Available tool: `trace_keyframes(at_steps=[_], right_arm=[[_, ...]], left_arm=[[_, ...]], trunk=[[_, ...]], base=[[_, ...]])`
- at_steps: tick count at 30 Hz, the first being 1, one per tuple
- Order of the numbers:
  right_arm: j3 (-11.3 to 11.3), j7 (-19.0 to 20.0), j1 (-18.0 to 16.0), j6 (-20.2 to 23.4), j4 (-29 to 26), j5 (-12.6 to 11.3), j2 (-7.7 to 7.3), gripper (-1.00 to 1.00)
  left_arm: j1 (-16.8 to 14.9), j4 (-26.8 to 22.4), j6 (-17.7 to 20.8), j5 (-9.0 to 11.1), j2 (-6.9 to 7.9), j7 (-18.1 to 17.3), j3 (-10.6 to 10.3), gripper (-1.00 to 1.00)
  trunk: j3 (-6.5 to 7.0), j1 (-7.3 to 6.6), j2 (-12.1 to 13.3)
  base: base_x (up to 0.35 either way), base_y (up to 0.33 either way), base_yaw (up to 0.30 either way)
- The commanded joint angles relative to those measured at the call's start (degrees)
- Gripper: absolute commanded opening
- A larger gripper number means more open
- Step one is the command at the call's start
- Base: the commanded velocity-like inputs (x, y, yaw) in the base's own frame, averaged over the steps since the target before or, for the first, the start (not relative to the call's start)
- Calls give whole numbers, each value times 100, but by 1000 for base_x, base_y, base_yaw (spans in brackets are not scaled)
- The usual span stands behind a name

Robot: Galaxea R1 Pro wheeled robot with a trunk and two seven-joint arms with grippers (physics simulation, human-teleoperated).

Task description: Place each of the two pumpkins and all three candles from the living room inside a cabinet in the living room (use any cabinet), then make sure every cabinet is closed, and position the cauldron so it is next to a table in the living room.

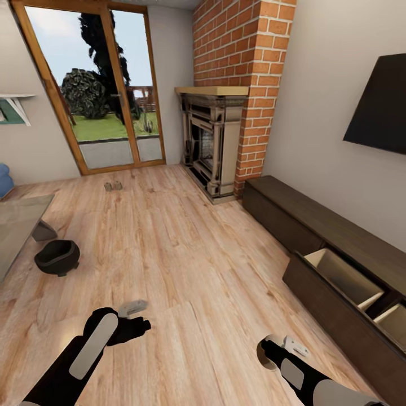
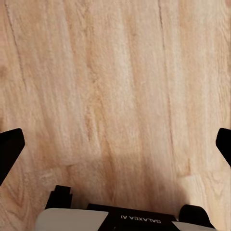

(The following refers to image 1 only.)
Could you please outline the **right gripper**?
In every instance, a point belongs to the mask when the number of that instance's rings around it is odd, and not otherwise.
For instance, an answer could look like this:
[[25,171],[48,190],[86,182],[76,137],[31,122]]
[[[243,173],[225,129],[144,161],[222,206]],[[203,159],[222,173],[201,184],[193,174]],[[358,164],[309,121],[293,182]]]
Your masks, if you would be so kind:
[[279,366],[279,359],[283,354],[289,354],[290,352],[284,348],[281,348],[271,340],[262,340],[261,347],[264,349],[264,354],[271,359],[276,365]]

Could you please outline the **cauldron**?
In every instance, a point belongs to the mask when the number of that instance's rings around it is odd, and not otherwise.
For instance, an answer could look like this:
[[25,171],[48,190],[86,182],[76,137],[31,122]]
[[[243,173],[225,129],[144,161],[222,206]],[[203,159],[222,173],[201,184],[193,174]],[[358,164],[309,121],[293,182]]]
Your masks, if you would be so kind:
[[53,240],[34,258],[38,268],[50,275],[66,276],[67,272],[77,269],[80,250],[72,240]]

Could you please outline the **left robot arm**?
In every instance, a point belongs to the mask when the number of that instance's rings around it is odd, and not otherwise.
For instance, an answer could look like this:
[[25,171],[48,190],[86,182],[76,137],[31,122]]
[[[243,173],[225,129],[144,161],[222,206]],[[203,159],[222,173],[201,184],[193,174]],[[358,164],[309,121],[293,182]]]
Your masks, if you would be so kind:
[[19,406],[74,406],[105,346],[125,343],[151,329],[149,320],[129,316],[147,308],[147,301],[140,299],[121,305],[118,312],[110,307],[95,310],[83,335],[72,339]]

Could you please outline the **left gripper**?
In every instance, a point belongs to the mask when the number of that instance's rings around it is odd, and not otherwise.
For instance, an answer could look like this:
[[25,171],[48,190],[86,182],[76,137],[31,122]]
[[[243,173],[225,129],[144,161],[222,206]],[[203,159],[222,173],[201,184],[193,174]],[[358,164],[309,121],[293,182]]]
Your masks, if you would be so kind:
[[121,340],[117,342],[109,342],[107,346],[113,346],[119,343],[125,343],[130,339],[140,337],[144,335],[146,330],[151,329],[149,320],[143,320],[143,317],[137,317],[134,319],[124,319],[126,321],[126,332]]

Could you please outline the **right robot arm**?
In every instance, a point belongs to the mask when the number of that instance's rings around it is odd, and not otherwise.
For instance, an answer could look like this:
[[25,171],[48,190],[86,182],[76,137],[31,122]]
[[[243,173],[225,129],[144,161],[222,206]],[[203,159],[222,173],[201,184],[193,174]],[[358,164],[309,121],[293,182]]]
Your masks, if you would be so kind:
[[307,365],[293,351],[305,358],[310,358],[310,351],[294,338],[286,336],[283,342],[280,347],[271,340],[262,340],[261,347],[305,406],[390,406],[374,396],[349,389]]

